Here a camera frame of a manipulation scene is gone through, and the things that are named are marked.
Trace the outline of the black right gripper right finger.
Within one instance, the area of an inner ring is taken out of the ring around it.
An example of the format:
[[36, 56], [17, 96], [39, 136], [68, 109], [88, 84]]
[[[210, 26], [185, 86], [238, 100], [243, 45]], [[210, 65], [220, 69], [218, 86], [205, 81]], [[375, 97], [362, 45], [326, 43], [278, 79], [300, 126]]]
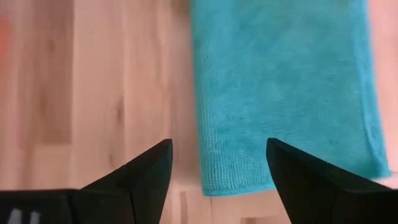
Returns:
[[391, 223], [389, 187], [276, 138], [267, 140], [266, 158], [292, 223]]

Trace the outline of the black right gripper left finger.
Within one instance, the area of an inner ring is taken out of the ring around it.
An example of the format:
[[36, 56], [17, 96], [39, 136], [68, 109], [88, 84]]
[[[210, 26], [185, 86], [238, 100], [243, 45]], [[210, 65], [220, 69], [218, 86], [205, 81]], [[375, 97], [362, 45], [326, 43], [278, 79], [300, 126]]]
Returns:
[[173, 144], [164, 139], [85, 190], [126, 193], [136, 223], [159, 224], [170, 184]]

